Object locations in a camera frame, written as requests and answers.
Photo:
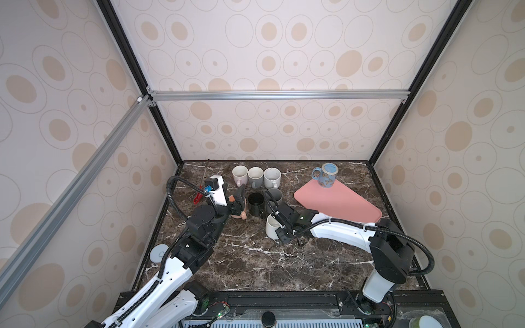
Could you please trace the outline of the black mug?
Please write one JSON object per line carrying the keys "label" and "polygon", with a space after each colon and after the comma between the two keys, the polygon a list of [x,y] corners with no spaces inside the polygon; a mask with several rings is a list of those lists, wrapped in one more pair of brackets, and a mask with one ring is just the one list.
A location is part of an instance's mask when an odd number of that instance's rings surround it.
{"label": "black mug", "polygon": [[251,193],[248,198],[248,210],[251,216],[263,218],[265,215],[265,198],[260,192]]}

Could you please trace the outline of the white ribbed mug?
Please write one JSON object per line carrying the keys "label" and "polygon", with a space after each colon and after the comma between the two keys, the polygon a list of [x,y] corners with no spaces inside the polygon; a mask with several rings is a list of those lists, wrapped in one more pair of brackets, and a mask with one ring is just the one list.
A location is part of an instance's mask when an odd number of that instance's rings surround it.
{"label": "white ribbed mug", "polygon": [[277,235],[277,230],[280,229],[281,227],[282,226],[279,224],[279,222],[276,220],[276,218],[272,214],[267,216],[265,232],[266,232],[266,235],[270,239],[274,241],[279,240],[279,237]]}

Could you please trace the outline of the dark grey mug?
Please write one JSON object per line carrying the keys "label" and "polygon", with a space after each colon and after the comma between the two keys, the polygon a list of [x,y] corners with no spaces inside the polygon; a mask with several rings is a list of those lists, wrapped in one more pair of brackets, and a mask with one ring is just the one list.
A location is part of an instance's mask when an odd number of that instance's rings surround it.
{"label": "dark grey mug", "polygon": [[272,214],[282,202],[282,192],[279,189],[266,189],[263,193],[265,197],[266,213]]}

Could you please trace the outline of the pale pink mug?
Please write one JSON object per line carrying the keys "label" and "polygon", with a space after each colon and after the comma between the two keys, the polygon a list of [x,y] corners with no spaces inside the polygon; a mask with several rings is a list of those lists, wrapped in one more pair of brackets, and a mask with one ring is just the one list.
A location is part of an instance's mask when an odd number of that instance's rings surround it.
{"label": "pale pink mug", "polygon": [[248,182],[249,169],[244,165],[237,165],[232,169],[234,183],[237,187],[246,185]]}

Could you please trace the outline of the light grey mug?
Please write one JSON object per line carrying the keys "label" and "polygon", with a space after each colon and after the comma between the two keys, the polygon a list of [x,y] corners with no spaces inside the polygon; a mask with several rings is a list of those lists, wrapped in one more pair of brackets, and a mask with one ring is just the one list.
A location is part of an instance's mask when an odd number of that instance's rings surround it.
{"label": "light grey mug", "polygon": [[260,167],[253,167],[248,170],[248,184],[252,189],[258,189],[264,181],[264,170]]}

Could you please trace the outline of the speckled cream mug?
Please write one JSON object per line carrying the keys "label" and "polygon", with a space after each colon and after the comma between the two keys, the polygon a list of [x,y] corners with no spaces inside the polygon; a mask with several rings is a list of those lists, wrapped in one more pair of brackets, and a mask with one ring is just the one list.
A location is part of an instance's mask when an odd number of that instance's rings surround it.
{"label": "speckled cream mug", "polygon": [[281,183],[281,171],[278,168],[267,168],[263,174],[266,189],[278,189]]}

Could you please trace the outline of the blue butterfly mug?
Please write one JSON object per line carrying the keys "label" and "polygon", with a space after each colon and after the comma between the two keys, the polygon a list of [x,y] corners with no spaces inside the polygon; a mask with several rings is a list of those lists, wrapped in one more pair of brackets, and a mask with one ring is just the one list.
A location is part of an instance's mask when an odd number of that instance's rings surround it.
{"label": "blue butterfly mug", "polygon": [[323,188],[330,188],[336,181],[339,168],[334,163],[324,163],[320,168],[314,168],[312,179]]}

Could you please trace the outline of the cream and salmon mug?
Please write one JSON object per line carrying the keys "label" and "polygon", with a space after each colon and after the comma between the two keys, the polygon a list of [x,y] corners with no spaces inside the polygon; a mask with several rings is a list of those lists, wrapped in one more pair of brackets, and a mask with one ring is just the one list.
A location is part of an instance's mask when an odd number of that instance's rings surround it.
{"label": "cream and salmon mug", "polygon": [[242,220],[246,220],[247,219],[248,208],[247,208],[247,199],[246,199],[246,197],[243,198],[243,204],[244,204],[244,207],[243,207],[242,212],[239,215],[231,215],[232,218],[234,218],[234,219],[242,219]]}

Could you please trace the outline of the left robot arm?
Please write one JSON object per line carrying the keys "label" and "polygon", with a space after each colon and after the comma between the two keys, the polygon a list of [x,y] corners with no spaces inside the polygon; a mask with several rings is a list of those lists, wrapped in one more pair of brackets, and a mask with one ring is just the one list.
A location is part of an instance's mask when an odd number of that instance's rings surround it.
{"label": "left robot arm", "polygon": [[198,192],[206,203],[196,207],[183,232],[165,252],[157,274],[127,303],[103,322],[88,327],[173,327],[206,302],[203,287],[185,283],[213,253],[213,247],[230,216],[240,216],[246,207],[246,187],[227,198],[227,184],[217,176]]}

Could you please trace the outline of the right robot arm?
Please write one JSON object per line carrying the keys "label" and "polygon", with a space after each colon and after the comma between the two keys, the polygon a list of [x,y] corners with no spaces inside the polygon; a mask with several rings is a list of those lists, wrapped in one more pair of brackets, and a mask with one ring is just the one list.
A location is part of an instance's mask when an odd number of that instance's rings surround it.
{"label": "right robot arm", "polygon": [[363,314],[370,314],[374,305],[396,285],[404,284],[410,276],[424,276],[433,271],[435,259],[420,241],[405,235],[389,219],[365,224],[330,217],[317,210],[299,213],[289,205],[270,206],[271,214],[279,224],[276,235],[284,244],[302,237],[330,239],[367,251],[374,269],[365,280],[361,291],[351,296],[354,305]]}

